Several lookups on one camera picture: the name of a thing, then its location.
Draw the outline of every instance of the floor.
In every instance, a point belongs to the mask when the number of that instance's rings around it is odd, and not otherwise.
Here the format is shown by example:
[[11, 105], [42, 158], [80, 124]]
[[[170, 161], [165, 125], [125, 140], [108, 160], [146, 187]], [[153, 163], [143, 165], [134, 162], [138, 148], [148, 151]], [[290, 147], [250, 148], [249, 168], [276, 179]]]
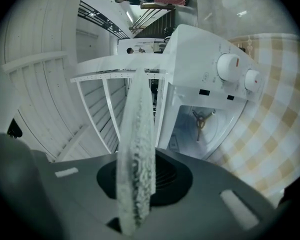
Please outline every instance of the floor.
[[278, 0], [190, 0], [176, 9], [176, 25], [187, 24], [225, 39], [260, 33], [299, 34]]

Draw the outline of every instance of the washing machine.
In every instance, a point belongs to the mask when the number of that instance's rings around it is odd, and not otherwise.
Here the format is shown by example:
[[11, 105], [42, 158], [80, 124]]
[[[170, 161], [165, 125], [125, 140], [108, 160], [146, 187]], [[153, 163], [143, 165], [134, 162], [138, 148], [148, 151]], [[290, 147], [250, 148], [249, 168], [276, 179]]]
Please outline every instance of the washing machine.
[[259, 103], [267, 76], [245, 52], [208, 31], [179, 25], [161, 67], [157, 147], [207, 159], [225, 140], [247, 101]]

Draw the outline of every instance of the washing machine knob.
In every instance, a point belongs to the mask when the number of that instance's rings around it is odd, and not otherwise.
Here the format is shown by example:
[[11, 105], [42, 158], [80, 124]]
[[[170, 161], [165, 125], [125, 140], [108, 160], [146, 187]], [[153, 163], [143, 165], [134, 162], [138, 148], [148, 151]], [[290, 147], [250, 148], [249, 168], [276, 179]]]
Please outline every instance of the washing machine knob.
[[246, 72], [244, 79], [244, 86], [247, 90], [255, 93], [261, 84], [261, 74], [253, 69], [249, 69]]
[[236, 82], [241, 75], [240, 57], [236, 54], [222, 54], [217, 63], [216, 70], [219, 77], [228, 82]]

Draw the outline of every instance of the control panel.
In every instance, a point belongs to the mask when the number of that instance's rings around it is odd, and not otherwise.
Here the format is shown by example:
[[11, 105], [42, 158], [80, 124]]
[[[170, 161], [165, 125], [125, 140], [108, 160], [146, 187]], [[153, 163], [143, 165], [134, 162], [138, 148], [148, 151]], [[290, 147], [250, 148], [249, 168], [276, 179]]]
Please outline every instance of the control panel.
[[175, 86], [258, 102], [265, 76], [258, 64], [238, 47], [208, 31], [179, 25], [171, 37], [170, 58]]

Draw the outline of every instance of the staircase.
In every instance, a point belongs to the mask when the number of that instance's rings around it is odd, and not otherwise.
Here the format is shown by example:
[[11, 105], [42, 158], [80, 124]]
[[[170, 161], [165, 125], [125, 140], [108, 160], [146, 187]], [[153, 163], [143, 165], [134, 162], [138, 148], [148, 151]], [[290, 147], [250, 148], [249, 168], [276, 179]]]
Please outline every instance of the staircase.
[[176, 10], [170, 12], [158, 18], [152, 22], [149, 26], [138, 33], [134, 38], [161, 38], [164, 39], [167, 36], [164, 33], [166, 27], [174, 27], [176, 20]]

